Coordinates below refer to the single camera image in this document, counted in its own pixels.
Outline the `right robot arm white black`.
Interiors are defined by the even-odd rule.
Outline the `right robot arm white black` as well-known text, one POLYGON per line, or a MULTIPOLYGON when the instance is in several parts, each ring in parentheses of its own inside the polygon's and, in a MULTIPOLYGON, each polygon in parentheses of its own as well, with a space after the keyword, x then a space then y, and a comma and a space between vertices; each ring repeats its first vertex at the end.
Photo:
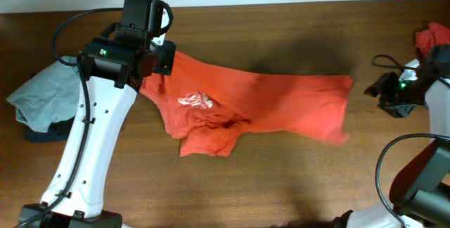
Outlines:
POLYGON ((416 106, 430 116, 428 133, 405 134, 382 150, 375 166, 375 187, 380 202, 365 210, 349 210, 336 217, 331 227, 448 227, 449 185, 449 45, 432 47, 423 62, 400 65, 394 61, 365 90, 378 97, 378 106, 394 118, 405 118, 416 106), (387 198, 380 188, 380 169, 387 152, 407 139, 430 139, 430 143, 394 178, 387 198))

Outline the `red t-shirt with logo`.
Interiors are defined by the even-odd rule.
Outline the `red t-shirt with logo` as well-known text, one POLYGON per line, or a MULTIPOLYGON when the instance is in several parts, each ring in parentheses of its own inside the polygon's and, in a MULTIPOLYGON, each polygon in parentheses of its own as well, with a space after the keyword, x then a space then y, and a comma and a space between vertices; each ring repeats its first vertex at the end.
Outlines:
POLYGON ((271 75, 175 55, 170 76, 153 74, 140 92, 159 109, 180 156, 229 156, 245 133, 291 132, 345 143, 348 75, 271 75))

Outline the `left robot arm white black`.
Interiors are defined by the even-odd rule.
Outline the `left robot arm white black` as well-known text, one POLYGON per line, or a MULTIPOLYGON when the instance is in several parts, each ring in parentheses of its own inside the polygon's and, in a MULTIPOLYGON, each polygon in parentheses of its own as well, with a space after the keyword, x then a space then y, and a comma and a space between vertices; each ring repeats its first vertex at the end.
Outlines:
POLYGON ((79 99, 63 156, 40 202, 22 207, 19 227, 124 226, 103 208, 110 161, 143 78, 170 75, 175 51, 170 41, 95 38, 79 52, 79 99))

